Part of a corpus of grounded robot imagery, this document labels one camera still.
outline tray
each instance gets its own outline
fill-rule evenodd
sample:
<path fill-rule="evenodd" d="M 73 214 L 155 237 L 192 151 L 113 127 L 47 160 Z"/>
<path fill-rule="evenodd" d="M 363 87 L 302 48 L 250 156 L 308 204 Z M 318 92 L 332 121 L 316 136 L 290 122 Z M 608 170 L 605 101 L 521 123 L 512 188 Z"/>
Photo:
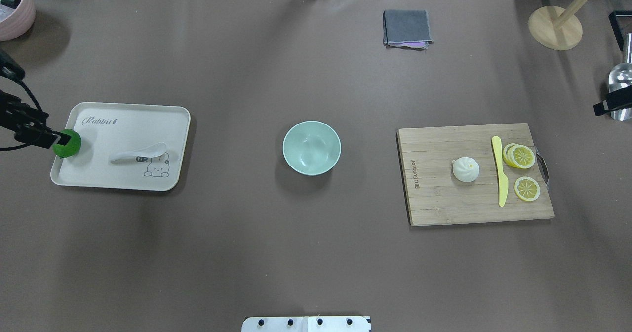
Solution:
<path fill-rule="evenodd" d="M 503 163 L 509 179 L 504 207 L 498 206 L 498 179 L 492 136 L 526 145 L 535 152 L 526 123 L 406 128 L 397 132 L 411 226 L 550 219 L 555 217 L 539 163 L 528 169 Z M 472 183 L 461 183 L 452 174 L 452 161 L 474 158 L 480 174 Z M 540 184 L 540 197 L 526 202 L 517 197 L 514 183 L 530 176 Z"/>
<path fill-rule="evenodd" d="M 184 107 L 81 102 L 66 123 L 81 135 L 81 150 L 65 159 L 55 156 L 50 179 L 62 186 L 170 190 L 180 179 L 190 123 Z M 108 159 L 161 141 L 167 152 L 158 158 Z"/>

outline pink basket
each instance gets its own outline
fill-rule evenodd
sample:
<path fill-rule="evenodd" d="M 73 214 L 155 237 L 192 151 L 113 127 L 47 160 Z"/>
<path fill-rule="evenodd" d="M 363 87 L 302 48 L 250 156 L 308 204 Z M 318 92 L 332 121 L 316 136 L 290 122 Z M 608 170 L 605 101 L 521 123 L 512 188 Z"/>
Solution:
<path fill-rule="evenodd" d="M 23 35 L 36 18 L 36 6 L 33 0 L 22 0 L 18 8 L 0 21 L 0 41 L 14 39 Z"/>

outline light green bowl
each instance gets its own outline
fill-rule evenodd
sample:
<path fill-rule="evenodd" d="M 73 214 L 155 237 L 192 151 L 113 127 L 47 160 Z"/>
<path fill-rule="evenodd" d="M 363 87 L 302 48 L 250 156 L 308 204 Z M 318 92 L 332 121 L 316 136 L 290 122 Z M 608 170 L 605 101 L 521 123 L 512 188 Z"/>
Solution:
<path fill-rule="evenodd" d="M 340 159 L 340 138 L 332 127 L 319 121 L 301 122 L 283 140 L 283 156 L 291 168 L 303 175 L 328 172 Z"/>

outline bowl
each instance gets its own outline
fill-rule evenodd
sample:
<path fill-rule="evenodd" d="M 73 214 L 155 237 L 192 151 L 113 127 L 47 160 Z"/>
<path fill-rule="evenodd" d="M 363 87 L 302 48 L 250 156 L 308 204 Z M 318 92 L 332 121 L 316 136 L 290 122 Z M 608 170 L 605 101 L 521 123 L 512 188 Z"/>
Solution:
<path fill-rule="evenodd" d="M 287 164 L 303 175 L 321 175 L 340 159 L 340 137 L 320 121 L 305 121 L 292 127 L 283 140 Z"/>
<path fill-rule="evenodd" d="M 36 18 L 36 7 L 33 0 L 22 0 L 15 10 L 6 6 L 2 7 L 11 14 L 0 21 L 0 41 L 19 37 L 33 25 Z"/>

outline white tray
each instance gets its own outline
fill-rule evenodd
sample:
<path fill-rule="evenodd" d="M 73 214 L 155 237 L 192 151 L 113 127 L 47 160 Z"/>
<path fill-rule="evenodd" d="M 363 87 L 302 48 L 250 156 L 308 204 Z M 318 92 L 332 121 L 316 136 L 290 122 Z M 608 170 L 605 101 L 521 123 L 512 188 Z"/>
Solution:
<path fill-rule="evenodd" d="M 190 123 L 184 107 L 81 102 L 66 123 L 81 135 L 81 149 L 65 159 L 55 156 L 50 179 L 63 186 L 170 190 L 180 179 Z M 158 142 L 167 144 L 159 158 L 109 161 L 112 153 Z"/>

